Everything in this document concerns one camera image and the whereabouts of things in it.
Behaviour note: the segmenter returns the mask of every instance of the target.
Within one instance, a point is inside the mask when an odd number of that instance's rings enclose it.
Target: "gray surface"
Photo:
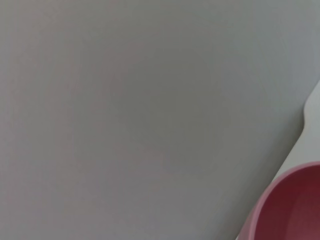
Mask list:
[[[317,0],[2,0],[0,32],[4,240],[233,240],[320,75]]]

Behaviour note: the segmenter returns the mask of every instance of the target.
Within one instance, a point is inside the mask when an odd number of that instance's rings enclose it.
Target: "bowl rim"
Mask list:
[[[252,212],[252,218],[249,224],[249,231],[248,231],[248,240],[255,240],[256,236],[256,228],[258,224],[258,219],[261,213],[261,210],[269,197],[270,193],[273,191],[273,189],[279,185],[285,178],[288,176],[297,173],[299,171],[305,170],[310,167],[320,166],[320,161],[312,161],[304,164],[300,164],[298,166],[294,166],[290,168],[289,170],[282,173],[280,176],[278,176],[274,181],[270,183],[270,185],[265,189],[259,200],[257,201],[253,212]]]

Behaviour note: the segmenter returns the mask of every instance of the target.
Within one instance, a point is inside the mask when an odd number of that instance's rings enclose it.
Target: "pink bowl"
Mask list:
[[[274,180],[238,240],[320,240],[320,161],[296,166]]]

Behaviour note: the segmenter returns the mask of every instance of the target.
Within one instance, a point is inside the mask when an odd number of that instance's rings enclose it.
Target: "pink plastic container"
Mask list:
[[[296,166],[274,180],[238,240],[320,240],[320,161]]]

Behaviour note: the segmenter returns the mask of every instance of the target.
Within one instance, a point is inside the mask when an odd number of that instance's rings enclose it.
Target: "white wall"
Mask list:
[[[2,0],[0,32],[4,240],[233,240],[320,76],[317,0]]]

